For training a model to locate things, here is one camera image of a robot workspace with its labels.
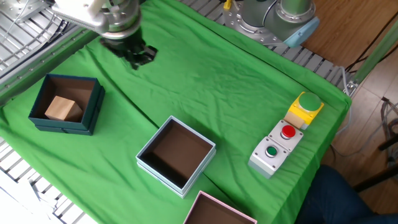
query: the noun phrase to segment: button panel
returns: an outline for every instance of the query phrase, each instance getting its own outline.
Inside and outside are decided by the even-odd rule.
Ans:
[[[268,135],[272,140],[292,152],[304,134],[284,120],[280,120]]]

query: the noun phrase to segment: green button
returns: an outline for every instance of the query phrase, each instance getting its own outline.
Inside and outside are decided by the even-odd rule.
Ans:
[[[267,152],[268,152],[268,154],[270,155],[270,156],[275,156],[276,155],[276,148],[275,147],[268,147],[267,148]]]
[[[321,107],[321,99],[313,93],[303,93],[298,102],[302,108],[308,111],[316,111]]]

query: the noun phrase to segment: green cloth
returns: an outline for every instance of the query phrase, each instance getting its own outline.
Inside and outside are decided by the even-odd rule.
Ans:
[[[99,223],[183,223],[199,190],[259,223],[293,223],[351,100],[322,77],[175,0],[142,5],[144,40],[159,50],[132,70],[98,39],[53,73],[96,77],[106,95],[93,136],[46,133],[27,116],[42,81],[1,111],[2,136]],[[271,179],[248,166],[302,91],[325,106]],[[140,170],[135,155],[174,115],[216,143],[185,199]]]

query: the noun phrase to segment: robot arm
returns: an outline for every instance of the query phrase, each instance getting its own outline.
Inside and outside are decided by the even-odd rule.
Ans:
[[[142,39],[139,0],[51,0],[52,10],[63,20],[102,36],[100,42],[132,66],[153,61],[157,50]]]

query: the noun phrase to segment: yellow box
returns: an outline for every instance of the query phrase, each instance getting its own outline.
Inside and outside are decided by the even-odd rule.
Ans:
[[[313,119],[317,116],[319,111],[323,108],[324,104],[321,102],[321,107],[319,107],[319,109],[317,109],[316,111],[308,111],[300,106],[300,103],[299,103],[300,96],[298,96],[297,99],[293,102],[293,104],[290,106],[288,112],[291,112],[291,113],[297,115],[299,118],[303,119],[304,123],[308,126],[311,124]]]

